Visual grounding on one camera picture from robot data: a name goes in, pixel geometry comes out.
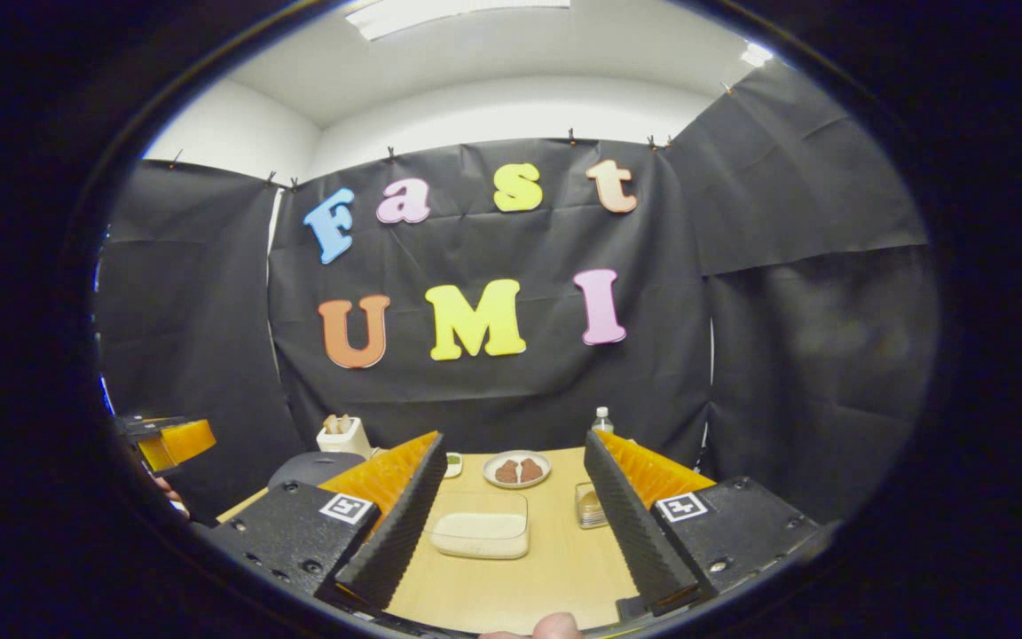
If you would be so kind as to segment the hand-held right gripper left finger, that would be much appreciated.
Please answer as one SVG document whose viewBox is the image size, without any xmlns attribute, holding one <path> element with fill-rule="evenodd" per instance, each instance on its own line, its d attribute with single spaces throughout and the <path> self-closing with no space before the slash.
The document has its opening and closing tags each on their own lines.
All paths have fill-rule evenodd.
<svg viewBox="0 0 1022 639">
<path fill-rule="evenodd" d="M 291 478 L 210 542 L 284 588 L 384 610 L 408 570 L 446 471 L 444 437 L 422 433 L 324 483 Z"/>
</svg>

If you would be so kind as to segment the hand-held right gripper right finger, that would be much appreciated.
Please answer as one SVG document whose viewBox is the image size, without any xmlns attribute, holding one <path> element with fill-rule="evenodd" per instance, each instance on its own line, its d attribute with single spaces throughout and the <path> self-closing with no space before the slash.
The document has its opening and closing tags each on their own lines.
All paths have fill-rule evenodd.
<svg viewBox="0 0 1022 639">
<path fill-rule="evenodd" d="M 657 617 L 811 557 L 823 527 L 749 477 L 715 482 L 592 430 L 584 464 L 638 595 Z"/>
</svg>

